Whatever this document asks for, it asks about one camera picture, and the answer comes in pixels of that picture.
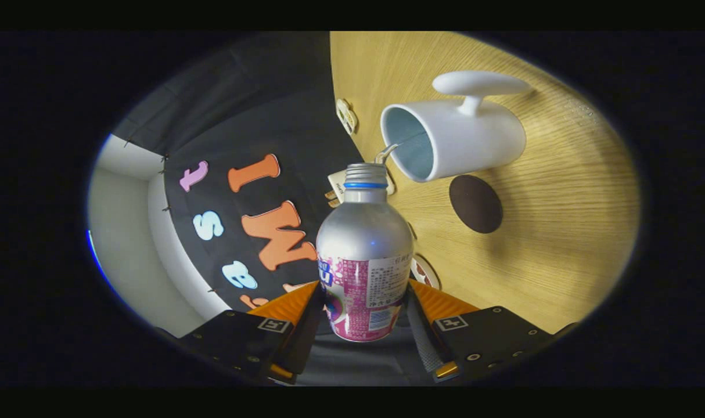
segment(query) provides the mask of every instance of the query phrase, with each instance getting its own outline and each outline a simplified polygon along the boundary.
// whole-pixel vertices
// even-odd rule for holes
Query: black fabric backdrop
[[[114,130],[114,135],[169,155],[164,187],[177,235],[202,277],[232,308],[251,309],[239,297],[272,300],[285,294],[283,284],[318,280],[317,264],[297,260],[271,272],[258,254],[268,243],[248,236],[243,215],[264,214],[291,201],[301,219],[297,230],[316,243],[321,222],[331,212],[324,196],[332,190],[327,175],[362,161],[334,110],[329,34],[263,33],[241,37],[178,74],[145,98]],[[280,175],[229,188],[231,168],[254,164],[275,154]],[[185,170],[207,161],[208,172],[189,192],[180,186]],[[225,228],[202,240],[193,217],[214,211]],[[257,281],[240,289],[223,276],[223,265],[238,260]],[[369,344],[337,338],[325,318],[303,384],[427,384],[402,315],[393,335]]]

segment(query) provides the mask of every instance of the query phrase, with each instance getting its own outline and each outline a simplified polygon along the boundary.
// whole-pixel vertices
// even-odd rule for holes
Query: black metal plate
[[[225,311],[179,339],[185,348],[254,381],[268,375],[293,324],[238,311]]]
[[[451,350],[461,375],[472,381],[516,362],[521,355],[552,339],[527,320],[505,307],[491,307],[451,318],[440,318],[432,326]]]

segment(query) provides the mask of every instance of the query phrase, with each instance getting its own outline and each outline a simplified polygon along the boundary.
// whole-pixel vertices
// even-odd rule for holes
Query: pink letter
[[[190,169],[185,170],[185,175],[180,178],[179,185],[185,189],[186,192],[190,191],[190,186],[201,181],[208,174],[208,163],[207,161],[201,161],[198,163],[198,170],[190,172]]]

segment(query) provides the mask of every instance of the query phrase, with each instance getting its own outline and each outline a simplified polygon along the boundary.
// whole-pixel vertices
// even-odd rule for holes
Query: wooden table
[[[447,98],[439,74],[495,71],[530,83],[531,93],[487,98],[520,119],[527,146],[517,161],[474,172],[503,206],[501,227],[484,235],[456,216],[453,178],[416,183],[389,159],[392,206],[416,233],[415,252],[443,290],[478,307],[502,305],[555,333],[583,319],[613,288],[639,232],[641,197],[623,140],[590,103],[541,69],[464,35],[444,32],[333,32],[336,98],[358,117],[352,135],[366,161],[384,142],[390,103]]]

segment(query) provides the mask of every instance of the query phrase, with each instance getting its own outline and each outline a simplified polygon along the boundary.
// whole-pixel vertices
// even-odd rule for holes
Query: orange letter
[[[271,272],[285,262],[316,259],[316,249],[311,243],[303,243],[300,248],[291,249],[305,237],[304,231],[280,229],[283,226],[298,228],[299,225],[301,219],[296,207],[288,200],[270,212],[256,217],[242,217],[242,228],[247,235],[270,239],[260,251],[260,261]]]
[[[231,191],[236,193],[246,183],[254,182],[257,178],[267,177],[268,175],[270,177],[278,177],[280,175],[280,164],[278,164],[278,157],[275,154],[267,154],[262,161],[242,169],[233,168],[228,170],[228,185]]]

